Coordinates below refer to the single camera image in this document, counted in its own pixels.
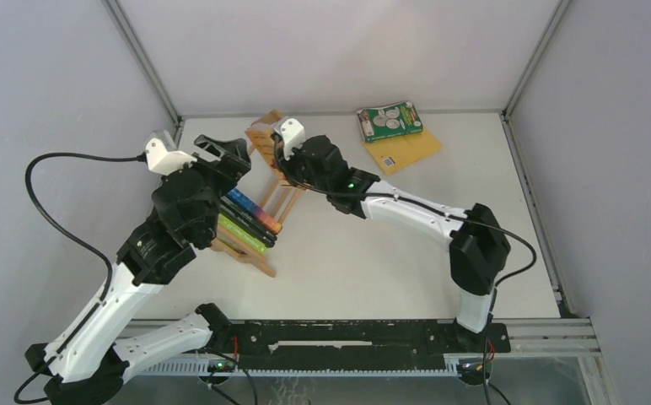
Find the wooden book rack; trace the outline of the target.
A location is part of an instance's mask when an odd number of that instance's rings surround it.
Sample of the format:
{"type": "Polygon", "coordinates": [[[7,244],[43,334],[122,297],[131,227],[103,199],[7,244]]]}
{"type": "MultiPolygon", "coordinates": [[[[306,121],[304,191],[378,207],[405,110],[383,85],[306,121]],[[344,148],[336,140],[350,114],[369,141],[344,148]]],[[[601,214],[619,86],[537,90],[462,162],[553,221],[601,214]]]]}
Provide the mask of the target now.
{"type": "Polygon", "coordinates": [[[213,251],[251,265],[271,278],[277,271],[269,263],[267,252],[275,246],[283,222],[304,192],[303,188],[289,185],[277,168],[272,133],[284,117],[281,111],[273,110],[245,129],[250,142],[247,154],[258,153],[269,168],[268,188],[260,202],[237,189],[223,198],[218,235],[212,245],[213,251]]]}

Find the Alice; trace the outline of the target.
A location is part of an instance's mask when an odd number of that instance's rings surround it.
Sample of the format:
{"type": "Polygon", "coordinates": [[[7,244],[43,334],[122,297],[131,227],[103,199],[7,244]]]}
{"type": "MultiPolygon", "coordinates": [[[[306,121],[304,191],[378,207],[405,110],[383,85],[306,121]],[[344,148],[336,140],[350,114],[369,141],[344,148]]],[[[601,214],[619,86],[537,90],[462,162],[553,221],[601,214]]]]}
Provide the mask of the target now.
{"type": "Polygon", "coordinates": [[[271,231],[266,225],[257,219],[253,213],[246,210],[238,203],[232,201],[229,197],[222,197],[222,204],[231,208],[237,215],[239,215],[244,221],[248,222],[254,229],[258,229],[273,239],[277,238],[277,234],[271,231]]]}

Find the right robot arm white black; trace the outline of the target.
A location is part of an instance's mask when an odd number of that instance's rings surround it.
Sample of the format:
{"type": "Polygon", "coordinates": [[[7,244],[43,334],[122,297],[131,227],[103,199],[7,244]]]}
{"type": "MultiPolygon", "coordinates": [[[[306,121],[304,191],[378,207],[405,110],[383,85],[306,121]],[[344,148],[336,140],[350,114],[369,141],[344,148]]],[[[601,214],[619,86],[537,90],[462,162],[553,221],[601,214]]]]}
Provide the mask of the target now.
{"type": "Polygon", "coordinates": [[[325,195],[341,213],[398,224],[447,250],[450,277],[460,290],[456,342],[467,351],[487,342],[495,277],[511,251],[489,207],[477,203],[470,209],[452,208],[403,192],[350,166],[325,135],[291,149],[279,136],[274,140],[277,168],[289,183],[325,195]]]}

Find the orange booklet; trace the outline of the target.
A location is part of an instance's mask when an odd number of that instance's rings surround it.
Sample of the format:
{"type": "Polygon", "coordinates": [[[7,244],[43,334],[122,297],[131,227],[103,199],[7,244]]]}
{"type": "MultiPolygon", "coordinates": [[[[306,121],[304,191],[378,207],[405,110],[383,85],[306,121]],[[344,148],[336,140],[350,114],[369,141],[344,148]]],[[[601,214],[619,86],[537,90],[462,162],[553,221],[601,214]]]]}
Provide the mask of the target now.
{"type": "Polygon", "coordinates": [[[264,116],[253,121],[245,134],[251,141],[251,144],[259,152],[267,165],[278,175],[280,170],[277,168],[276,156],[274,154],[274,126],[284,118],[284,114],[279,110],[272,110],[264,116]]]}

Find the blue Jane Eyre book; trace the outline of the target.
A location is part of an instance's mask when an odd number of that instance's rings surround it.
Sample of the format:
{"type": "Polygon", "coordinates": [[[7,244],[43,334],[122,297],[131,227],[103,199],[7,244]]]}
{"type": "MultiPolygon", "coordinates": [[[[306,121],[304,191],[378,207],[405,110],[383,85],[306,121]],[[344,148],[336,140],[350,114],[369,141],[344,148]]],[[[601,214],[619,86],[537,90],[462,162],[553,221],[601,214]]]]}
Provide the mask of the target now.
{"type": "Polygon", "coordinates": [[[254,216],[259,219],[264,225],[266,225],[271,231],[276,234],[279,234],[282,231],[282,225],[269,213],[267,213],[261,206],[252,201],[244,193],[240,192],[238,189],[233,188],[227,193],[232,201],[238,203],[246,210],[254,214],[254,216]]]}

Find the thin dark book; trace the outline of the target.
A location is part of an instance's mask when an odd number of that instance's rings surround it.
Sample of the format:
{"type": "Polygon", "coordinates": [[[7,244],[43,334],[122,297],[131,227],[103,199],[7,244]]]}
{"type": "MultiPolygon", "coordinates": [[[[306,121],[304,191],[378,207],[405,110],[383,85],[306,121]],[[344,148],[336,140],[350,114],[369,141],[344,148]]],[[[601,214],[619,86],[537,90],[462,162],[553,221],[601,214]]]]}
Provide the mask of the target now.
{"type": "Polygon", "coordinates": [[[277,239],[273,239],[258,229],[254,229],[248,222],[244,221],[228,206],[221,204],[220,212],[224,214],[229,220],[237,224],[242,230],[246,231],[249,235],[261,241],[266,248],[273,248],[275,246],[277,239]]]}

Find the green Macmillan book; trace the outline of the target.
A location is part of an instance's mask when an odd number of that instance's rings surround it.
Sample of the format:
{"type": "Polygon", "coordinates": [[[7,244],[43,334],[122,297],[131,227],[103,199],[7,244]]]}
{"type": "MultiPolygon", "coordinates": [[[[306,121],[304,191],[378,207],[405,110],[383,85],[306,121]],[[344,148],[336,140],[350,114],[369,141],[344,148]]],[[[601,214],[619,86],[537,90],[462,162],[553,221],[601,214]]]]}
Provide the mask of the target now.
{"type": "Polygon", "coordinates": [[[356,115],[365,143],[417,134],[424,129],[416,107],[409,100],[359,109],[356,115]]]}

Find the light green paperback book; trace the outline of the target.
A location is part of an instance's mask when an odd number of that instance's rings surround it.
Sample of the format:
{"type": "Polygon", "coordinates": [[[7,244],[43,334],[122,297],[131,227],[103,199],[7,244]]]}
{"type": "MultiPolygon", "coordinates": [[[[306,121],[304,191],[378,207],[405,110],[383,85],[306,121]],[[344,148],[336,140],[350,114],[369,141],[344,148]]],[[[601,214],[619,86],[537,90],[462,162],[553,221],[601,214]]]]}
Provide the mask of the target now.
{"type": "Polygon", "coordinates": [[[262,241],[223,214],[218,216],[218,239],[241,253],[262,256],[267,253],[267,247],[262,241]]]}

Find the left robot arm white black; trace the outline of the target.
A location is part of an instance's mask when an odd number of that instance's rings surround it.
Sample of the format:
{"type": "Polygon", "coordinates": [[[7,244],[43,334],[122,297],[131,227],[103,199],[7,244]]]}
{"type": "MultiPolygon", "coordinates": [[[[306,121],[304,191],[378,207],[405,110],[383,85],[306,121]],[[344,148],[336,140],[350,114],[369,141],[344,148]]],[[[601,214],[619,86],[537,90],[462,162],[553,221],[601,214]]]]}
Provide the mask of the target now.
{"type": "Polygon", "coordinates": [[[135,375],[177,354],[226,349],[234,333],[215,304],[199,305],[181,320],[138,337],[122,331],[168,285],[196,252],[217,235],[223,197],[250,170],[246,141],[196,139],[197,151],[177,148],[166,131],[154,132],[137,160],[161,178],[153,208],[107,261],[100,290],[78,317],[49,343],[31,345],[25,358],[44,375],[52,404],[103,404],[135,375]]]}

